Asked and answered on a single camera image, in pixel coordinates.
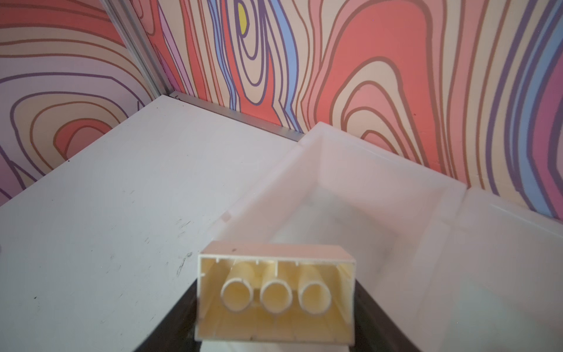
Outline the cream long lego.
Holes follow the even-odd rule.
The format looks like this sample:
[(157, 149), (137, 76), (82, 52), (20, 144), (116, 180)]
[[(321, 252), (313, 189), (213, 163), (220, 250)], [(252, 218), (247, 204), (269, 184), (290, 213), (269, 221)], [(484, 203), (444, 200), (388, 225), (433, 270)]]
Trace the cream long lego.
[(340, 246), (213, 241), (198, 257), (195, 338), (353, 346), (355, 287)]

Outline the left white plastic bin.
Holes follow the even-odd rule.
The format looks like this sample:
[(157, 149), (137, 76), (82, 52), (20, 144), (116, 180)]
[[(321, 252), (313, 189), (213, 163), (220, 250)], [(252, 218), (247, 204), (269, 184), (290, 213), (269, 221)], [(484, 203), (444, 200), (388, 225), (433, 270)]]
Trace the left white plastic bin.
[(319, 123), (208, 235), (340, 246), (362, 287), (419, 345), (420, 304), (465, 193), (458, 180)]

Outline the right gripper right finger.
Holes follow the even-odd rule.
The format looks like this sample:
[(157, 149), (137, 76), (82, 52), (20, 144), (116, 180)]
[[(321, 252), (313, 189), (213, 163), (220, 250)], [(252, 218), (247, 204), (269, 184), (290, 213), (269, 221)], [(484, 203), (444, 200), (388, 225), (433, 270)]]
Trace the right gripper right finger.
[(356, 281), (354, 293), (354, 351), (415, 351), (420, 349)]

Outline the white plastic bin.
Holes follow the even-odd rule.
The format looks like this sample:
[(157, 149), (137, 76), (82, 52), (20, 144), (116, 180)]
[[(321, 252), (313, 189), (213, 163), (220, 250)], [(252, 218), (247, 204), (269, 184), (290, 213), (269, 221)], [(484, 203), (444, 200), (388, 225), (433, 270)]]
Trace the white plastic bin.
[(458, 180), (319, 123), (208, 235), (340, 246), (362, 287), (419, 345), (420, 304), (465, 193)]
[(422, 351), (561, 351), (562, 223), (468, 190), (413, 341)]

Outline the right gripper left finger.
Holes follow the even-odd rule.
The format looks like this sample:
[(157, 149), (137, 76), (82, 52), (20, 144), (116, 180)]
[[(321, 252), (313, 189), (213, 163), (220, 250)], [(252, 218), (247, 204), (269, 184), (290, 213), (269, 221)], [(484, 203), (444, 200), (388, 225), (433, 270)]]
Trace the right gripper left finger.
[(135, 349), (141, 351), (198, 351), (195, 339), (197, 317), (195, 280), (165, 318)]

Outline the middle white plastic bin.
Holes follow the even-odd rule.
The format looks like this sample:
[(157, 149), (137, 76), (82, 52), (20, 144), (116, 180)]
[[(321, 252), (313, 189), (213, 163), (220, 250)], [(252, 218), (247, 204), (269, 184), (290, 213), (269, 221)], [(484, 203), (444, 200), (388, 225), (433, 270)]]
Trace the middle white plastic bin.
[(413, 341), (422, 351), (561, 351), (562, 223), (468, 190)]

